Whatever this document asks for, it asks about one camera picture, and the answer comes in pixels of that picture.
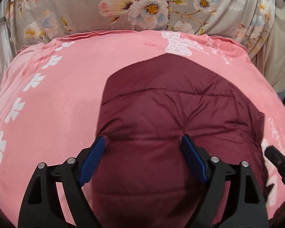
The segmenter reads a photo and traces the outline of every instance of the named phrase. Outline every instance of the bed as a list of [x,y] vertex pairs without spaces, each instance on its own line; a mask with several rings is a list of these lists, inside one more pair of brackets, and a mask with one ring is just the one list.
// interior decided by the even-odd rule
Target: bed
[[[43,16],[45,18],[52,15],[50,12]],[[60,19],[65,25],[62,27],[63,33],[72,32],[72,28],[68,27],[68,19],[64,16]],[[165,53],[191,59],[239,88],[265,114],[262,149],[274,144],[285,154],[283,104],[251,64],[246,49],[235,40],[160,30],[114,30],[76,34],[68,32],[47,44],[41,42],[31,47],[21,47],[9,66],[13,51],[10,50],[10,55],[5,55],[8,58],[3,65],[3,70],[6,71],[2,73],[0,91],[0,208],[14,225],[17,224],[17,212],[29,181],[29,173],[36,164],[45,160],[48,164],[55,164],[57,160],[76,155],[94,137],[102,91],[108,77],[128,65]],[[220,61],[214,58],[217,64],[209,63],[203,59],[202,56],[205,55],[218,56]],[[75,63],[81,63],[80,66],[86,72],[96,74],[81,77],[82,73]],[[55,77],[58,75],[61,76],[60,86],[55,85]],[[81,78],[82,82],[72,85],[70,80],[73,78]],[[62,90],[61,86],[67,87],[66,90]],[[57,101],[68,105],[55,107]],[[48,125],[49,119],[56,116],[56,123]],[[38,134],[36,131],[32,134],[34,122],[40,126]],[[76,131],[76,136],[68,137],[70,130]],[[27,158],[26,154],[34,154],[35,157]],[[7,179],[17,182],[18,176],[15,173],[8,174],[15,165],[25,169],[21,173],[24,182],[16,186],[7,183]],[[285,200],[285,187],[268,161],[266,166],[269,173],[267,184],[275,184],[267,202],[268,215],[271,218]],[[88,186],[86,189],[87,197],[91,194],[89,188]],[[12,189],[19,193],[14,198],[4,194]],[[63,200],[63,193],[60,193],[60,197]]]

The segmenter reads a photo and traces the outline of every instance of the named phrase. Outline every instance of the pink blanket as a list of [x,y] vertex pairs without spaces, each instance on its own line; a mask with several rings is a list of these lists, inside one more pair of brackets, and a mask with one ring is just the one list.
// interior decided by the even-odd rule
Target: pink blanket
[[[0,208],[17,224],[21,201],[39,162],[61,164],[95,139],[107,78],[130,64],[164,53],[185,56],[235,84],[263,113],[262,147],[285,154],[285,109],[235,41],[178,32],[111,31],[76,34],[21,51],[0,92]],[[266,161],[268,214],[285,200],[285,187]],[[84,187],[88,201],[91,185]],[[68,221],[71,217],[60,191]]]

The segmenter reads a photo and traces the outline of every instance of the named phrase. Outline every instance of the folded maroon jacket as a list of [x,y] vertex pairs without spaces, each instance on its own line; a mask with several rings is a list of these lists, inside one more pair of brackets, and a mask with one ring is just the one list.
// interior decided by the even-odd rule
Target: folded maroon jacket
[[204,189],[180,151],[184,134],[225,163],[248,161],[265,195],[263,126],[237,87],[184,57],[121,69],[107,80],[100,109],[97,134],[107,148],[92,180],[95,215],[104,228],[183,228]]

